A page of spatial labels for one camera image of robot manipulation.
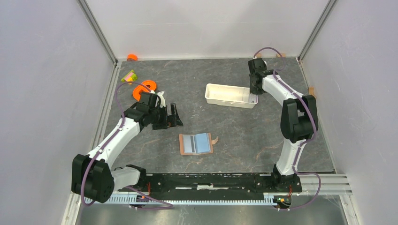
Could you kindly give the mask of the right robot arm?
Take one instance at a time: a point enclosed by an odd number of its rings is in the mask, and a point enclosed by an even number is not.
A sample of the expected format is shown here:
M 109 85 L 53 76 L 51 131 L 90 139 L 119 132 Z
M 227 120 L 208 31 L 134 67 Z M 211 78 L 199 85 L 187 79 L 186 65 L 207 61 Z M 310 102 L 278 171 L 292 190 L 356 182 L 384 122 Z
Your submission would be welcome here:
M 297 164 L 306 144 L 318 131 L 316 99 L 289 86 L 262 58 L 248 61 L 251 94 L 270 94 L 282 107 L 280 130 L 283 149 L 271 173 L 271 186 L 284 191 L 298 183 Z

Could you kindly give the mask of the white plastic tray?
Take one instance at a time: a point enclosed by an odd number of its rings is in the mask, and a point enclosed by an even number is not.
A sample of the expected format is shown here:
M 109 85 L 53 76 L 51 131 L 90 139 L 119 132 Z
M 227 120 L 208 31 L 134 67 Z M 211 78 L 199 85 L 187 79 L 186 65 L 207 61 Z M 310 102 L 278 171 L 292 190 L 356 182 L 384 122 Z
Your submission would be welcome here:
M 208 83 L 205 90 L 208 104 L 253 109 L 258 96 L 251 94 L 249 88 Z

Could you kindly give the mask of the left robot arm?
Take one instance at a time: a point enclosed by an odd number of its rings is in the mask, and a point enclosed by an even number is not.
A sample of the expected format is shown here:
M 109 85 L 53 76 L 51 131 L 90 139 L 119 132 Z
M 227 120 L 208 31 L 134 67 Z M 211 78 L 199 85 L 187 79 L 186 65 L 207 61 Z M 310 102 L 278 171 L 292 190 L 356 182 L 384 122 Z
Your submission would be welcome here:
M 127 165 L 113 171 L 111 168 L 127 144 L 145 127 L 153 130 L 183 126 L 175 103 L 166 104 L 163 92 L 144 92 L 140 100 L 122 111 L 120 120 L 110 134 L 85 155 L 78 154 L 72 161 L 71 190 L 92 202 L 105 203 L 111 194 L 131 186 L 142 191 L 147 186 L 146 170 Z

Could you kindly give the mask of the brown leather card holder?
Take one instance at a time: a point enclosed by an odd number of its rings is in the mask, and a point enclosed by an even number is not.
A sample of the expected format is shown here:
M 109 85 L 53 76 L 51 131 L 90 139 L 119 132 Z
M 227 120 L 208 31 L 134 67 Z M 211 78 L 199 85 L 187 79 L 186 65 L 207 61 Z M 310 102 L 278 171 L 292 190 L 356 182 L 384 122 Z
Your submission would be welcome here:
M 219 137 L 212 138 L 210 133 L 196 135 L 179 135 L 181 155 L 205 155 L 214 152 L 213 146 L 218 142 Z

